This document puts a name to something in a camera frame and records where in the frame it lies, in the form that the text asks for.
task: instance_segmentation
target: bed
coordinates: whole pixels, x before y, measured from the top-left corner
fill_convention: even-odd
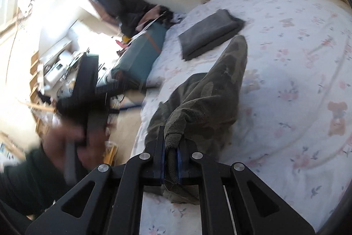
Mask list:
[[[228,45],[183,61],[178,35],[218,9],[246,21],[248,64],[239,119],[220,162],[245,163],[318,231],[351,181],[352,23],[340,0],[211,0],[168,30],[149,80],[132,156],[159,102],[195,73],[208,72]],[[201,234],[199,206],[144,194],[140,234]]]

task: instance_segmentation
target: white container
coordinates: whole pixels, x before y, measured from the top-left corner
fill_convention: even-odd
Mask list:
[[[67,68],[68,65],[65,61],[60,60],[59,62],[55,63],[54,66],[44,76],[45,85],[49,86],[50,89],[54,87],[61,76],[64,75]]]

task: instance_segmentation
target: floral pattern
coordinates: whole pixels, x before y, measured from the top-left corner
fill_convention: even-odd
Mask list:
[[[182,60],[178,36],[217,9],[246,21],[240,33],[249,47],[238,120],[220,161],[245,163],[317,231],[352,176],[352,12],[339,0],[211,0],[193,9],[169,29],[153,65],[149,80],[163,85],[147,92],[132,155],[144,150],[159,103],[208,72],[228,45]],[[145,194],[142,235],[200,230],[199,206]]]

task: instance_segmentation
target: person's arm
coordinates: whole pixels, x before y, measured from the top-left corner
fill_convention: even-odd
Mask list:
[[[5,167],[0,174],[0,200],[23,215],[40,214],[68,190],[63,177],[65,145],[84,137],[82,128],[64,123],[46,134],[43,145],[32,150],[26,161]],[[88,136],[87,146],[77,151],[82,165],[88,170],[103,163],[104,130]]]

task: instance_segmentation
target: silver bolt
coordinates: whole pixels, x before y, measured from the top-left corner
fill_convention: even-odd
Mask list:
[[[240,163],[240,162],[237,162],[233,167],[235,170],[237,170],[239,172],[244,170],[244,165],[243,165],[243,163]]]
[[[139,155],[139,158],[143,159],[143,160],[149,159],[150,158],[150,154],[147,153],[147,152],[144,152],[144,153]]]
[[[201,152],[194,152],[194,153],[192,154],[192,157],[193,157],[194,159],[201,159],[201,158],[203,157],[203,154],[202,154]]]
[[[98,166],[98,170],[99,170],[100,172],[106,172],[108,169],[109,169],[109,166],[106,165],[106,164],[103,164],[103,165]]]

